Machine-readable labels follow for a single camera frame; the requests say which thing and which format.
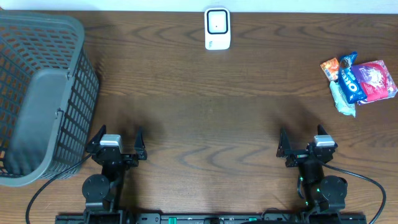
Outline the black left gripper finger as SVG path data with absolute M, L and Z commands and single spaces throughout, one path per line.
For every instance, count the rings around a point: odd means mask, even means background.
M 98 152 L 100 149 L 100 141 L 102 137 L 106 134 L 106 125 L 102 125 L 99 131 L 93 136 L 91 140 L 85 146 L 86 152 Z
M 134 150 L 136 151 L 137 154 L 145 154 L 146 153 L 146 147 L 144 144 L 144 138 L 143 138 L 143 128 L 139 127 L 137 134 L 136 134 L 136 139 L 134 143 Z

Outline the teal snack packet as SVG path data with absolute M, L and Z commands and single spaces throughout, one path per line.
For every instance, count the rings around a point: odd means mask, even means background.
M 330 91 L 333 100 L 335 102 L 335 107 L 338 110 L 338 112 L 346 116 L 353 116 L 355 118 L 356 117 L 355 104 L 347 102 L 345 94 L 343 93 L 340 85 L 335 81 L 330 82 Z

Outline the blue Oreo cookie pack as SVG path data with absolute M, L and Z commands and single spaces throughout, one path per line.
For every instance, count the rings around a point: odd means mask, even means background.
M 346 101 L 349 104 L 353 104 L 367 98 L 364 90 L 351 70 L 357 56 L 357 52 L 352 52 L 340 58 L 338 83 L 345 95 Z

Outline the orange small snack box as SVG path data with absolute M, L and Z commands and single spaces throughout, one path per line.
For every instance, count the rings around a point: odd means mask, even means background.
M 339 62 L 336 58 L 327 60 L 320 65 L 327 79 L 332 82 L 338 79 Z

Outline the red purple snack pack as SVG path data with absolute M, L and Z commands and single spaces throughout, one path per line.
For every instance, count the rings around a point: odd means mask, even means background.
M 353 65 L 351 69 L 367 96 L 358 101 L 358 105 L 393 98 L 397 94 L 397 86 L 383 60 Z

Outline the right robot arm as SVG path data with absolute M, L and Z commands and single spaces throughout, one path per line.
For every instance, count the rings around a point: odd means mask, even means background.
M 348 184 L 342 177 L 324 174 L 323 166 L 333 159 L 338 145 L 322 125 L 318 125 L 317 131 L 305 149 L 293 149 L 287 132 L 281 129 L 276 156 L 286 159 L 286 167 L 296 167 L 299 171 L 297 191 L 305 199 L 306 207 L 294 220 L 340 223 L 338 212 L 346 206 Z

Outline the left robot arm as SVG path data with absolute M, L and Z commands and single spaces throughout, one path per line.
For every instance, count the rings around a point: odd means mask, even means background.
M 89 176 L 82 186 L 86 199 L 84 223 L 135 223 L 134 215 L 119 206 L 126 171 L 147 159 L 147 151 L 139 128 L 134 143 L 135 153 L 123 153 L 121 136 L 107 134 L 102 126 L 88 142 L 86 152 L 102 167 L 100 174 Z

